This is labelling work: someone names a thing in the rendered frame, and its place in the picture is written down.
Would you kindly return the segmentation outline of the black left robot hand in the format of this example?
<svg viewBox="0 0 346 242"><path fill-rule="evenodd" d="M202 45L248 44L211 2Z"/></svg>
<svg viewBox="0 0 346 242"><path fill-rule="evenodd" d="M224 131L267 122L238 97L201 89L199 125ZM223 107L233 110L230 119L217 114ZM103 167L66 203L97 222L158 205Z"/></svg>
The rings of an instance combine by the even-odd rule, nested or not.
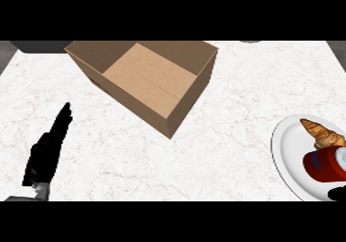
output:
<svg viewBox="0 0 346 242"><path fill-rule="evenodd" d="M37 143L31 147L22 180L23 186L32 186L39 182L50 182L54 177L62 152L62 141L71 121L69 103L65 103L50 131L42 133Z"/></svg>

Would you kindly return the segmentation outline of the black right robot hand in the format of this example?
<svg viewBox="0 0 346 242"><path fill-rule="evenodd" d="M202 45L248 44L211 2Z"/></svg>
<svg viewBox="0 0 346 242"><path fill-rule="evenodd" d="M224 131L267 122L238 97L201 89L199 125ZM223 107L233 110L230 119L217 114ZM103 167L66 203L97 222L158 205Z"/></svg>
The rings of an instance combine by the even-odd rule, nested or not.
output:
<svg viewBox="0 0 346 242"><path fill-rule="evenodd" d="M346 185L328 191L328 198L334 201L346 201Z"/></svg>

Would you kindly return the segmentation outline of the red can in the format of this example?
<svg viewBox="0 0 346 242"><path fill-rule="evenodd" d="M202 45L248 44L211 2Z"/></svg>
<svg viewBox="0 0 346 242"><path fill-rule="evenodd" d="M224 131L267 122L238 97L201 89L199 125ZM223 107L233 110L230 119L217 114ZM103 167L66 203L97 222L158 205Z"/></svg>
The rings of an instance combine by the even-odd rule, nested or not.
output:
<svg viewBox="0 0 346 242"><path fill-rule="evenodd" d="M341 146L325 147L304 155L303 167L318 182L346 182L346 171L335 158L335 152L340 150Z"/></svg>

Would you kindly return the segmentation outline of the white plate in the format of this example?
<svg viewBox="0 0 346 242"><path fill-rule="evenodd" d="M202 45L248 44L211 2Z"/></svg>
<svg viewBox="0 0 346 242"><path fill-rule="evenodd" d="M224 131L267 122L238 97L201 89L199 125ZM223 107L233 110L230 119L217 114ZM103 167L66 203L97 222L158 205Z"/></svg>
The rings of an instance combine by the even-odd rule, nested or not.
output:
<svg viewBox="0 0 346 242"><path fill-rule="evenodd" d="M319 182L307 174L303 166L304 155L315 151L313 138L300 120L319 123L346 139L346 132L328 120L309 114L288 116L276 125L270 138L273 163L284 183L303 201L331 201L328 191L346 185L346 181Z"/></svg>

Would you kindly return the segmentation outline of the brown cardboard box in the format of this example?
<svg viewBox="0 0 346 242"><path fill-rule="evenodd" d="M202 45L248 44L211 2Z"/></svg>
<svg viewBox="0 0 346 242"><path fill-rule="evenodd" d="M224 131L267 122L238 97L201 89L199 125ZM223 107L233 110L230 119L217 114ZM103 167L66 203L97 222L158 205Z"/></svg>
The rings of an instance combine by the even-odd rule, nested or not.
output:
<svg viewBox="0 0 346 242"><path fill-rule="evenodd" d="M65 51L91 83L171 137L208 85L217 48L202 41L75 41Z"/></svg>

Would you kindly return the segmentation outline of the brown croissant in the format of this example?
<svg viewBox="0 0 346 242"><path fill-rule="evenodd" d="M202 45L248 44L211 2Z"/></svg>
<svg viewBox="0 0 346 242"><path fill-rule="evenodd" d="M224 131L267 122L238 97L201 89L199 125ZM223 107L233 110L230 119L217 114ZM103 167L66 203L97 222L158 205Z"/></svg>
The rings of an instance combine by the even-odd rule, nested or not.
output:
<svg viewBox="0 0 346 242"><path fill-rule="evenodd" d="M346 147L346 138L343 135L326 129L319 123L306 118L300 119L301 126L313 138L313 147L322 149L332 146Z"/></svg>

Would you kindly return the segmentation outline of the dark grey appliance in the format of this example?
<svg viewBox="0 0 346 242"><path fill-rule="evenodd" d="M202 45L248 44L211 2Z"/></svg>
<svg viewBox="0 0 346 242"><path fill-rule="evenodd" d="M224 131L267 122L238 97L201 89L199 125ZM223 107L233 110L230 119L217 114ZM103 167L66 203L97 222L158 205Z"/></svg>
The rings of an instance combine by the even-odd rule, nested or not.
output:
<svg viewBox="0 0 346 242"><path fill-rule="evenodd" d="M11 41L13 46L23 53L63 53L71 41Z"/></svg>

